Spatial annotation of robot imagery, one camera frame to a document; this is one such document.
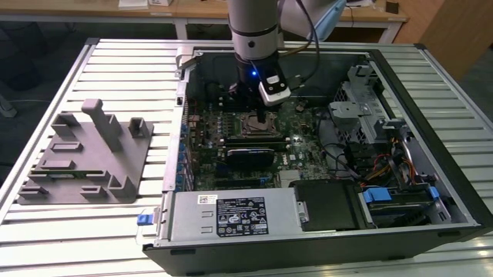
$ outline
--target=cpu socket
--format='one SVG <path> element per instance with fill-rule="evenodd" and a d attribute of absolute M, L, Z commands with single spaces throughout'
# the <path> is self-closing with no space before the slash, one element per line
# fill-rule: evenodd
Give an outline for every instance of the cpu socket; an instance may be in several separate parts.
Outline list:
<path fill-rule="evenodd" d="M 277 115 L 269 113 L 265 123 L 258 121 L 257 113 L 247 113 L 239 117 L 241 134 L 243 137 L 278 137 L 281 133 L 275 128 Z"/>

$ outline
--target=circuit board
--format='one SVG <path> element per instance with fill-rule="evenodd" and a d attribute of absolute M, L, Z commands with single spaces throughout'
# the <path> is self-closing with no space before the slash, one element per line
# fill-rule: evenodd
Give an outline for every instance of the circuit board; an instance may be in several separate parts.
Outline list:
<path fill-rule="evenodd" d="M 285 102 L 278 112 L 267 114 L 267 120 L 273 119 L 273 124 L 269 123 L 271 134 L 286 141 L 285 149 L 274 152 L 271 166 L 253 171 L 229 167 L 225 162 L 227 148 L 221 143 L 225 138 L 249 136 L 245 121 L 251 113 L 226 113 L 207 107 L 198 115 L 193 122 L 194 190 L 225 189 L 217 188 L 217 182 L 233 180 L 261 180 L 262 188 L 279 188 L 279 172 L 285 170 L 298 170 L 298 179 L 329 178 L 325 156 L 313 133 L 318 117 L 314 108 L 299 108 L 298 100 Z"/>

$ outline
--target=slotted metal platform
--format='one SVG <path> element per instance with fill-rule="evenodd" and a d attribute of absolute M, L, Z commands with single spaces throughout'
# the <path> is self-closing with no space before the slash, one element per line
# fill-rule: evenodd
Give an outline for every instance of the slotted metal platform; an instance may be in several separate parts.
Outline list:
<path fill-rule="evenodd" d="M 287 43 L 297 47 L 301 43 Z M 179 47 L 231 47 L 222 41 L 100 40 L 86 45 L 50 105 L 16 166 L 0 189 L 2 276 L 167 276 L 142 253 L 155 227 L 138 234 L 136 215 L 159 205 L 166 171 Z M 493 208 L 493 128 L 484 113 L 426 50 L 413 45 L 334 44 L 324 48 L 378 48 L 436 129 L 487 205 Z M 400 115 L 386 94 L 390 107 Z M 134 204 L 15 204 L 27 174 L 42 157 L 54 130 L 54 115 L 79 112 L 86 98 L 104 100 L 103 110 L 120 121 L 143 117 L 154 135 Z M 491 276 L 493 237 L 444 245 L 413 259 L 249 272 L 234 276 Z"/>

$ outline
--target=warning label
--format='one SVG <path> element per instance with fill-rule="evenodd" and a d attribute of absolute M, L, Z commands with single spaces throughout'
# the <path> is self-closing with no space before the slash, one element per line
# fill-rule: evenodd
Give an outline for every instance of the warning label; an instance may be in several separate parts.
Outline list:
<path fill-rule="evenodd" d="M 269 234 L 263 197 L 217 199 L 218 236 Z"/>

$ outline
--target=motherboard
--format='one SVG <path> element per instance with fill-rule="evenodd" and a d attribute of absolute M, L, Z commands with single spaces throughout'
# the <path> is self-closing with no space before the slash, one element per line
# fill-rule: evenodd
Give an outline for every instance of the motherboard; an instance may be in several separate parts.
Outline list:
<path fill-rule="evenodd" d="M 318 108 L 303 99 L 258 121 L 255 112 L 213 105 L 190 116 L 194 190 L 281 188 L 303 179 L 330 177 L 316 134 Z"/>

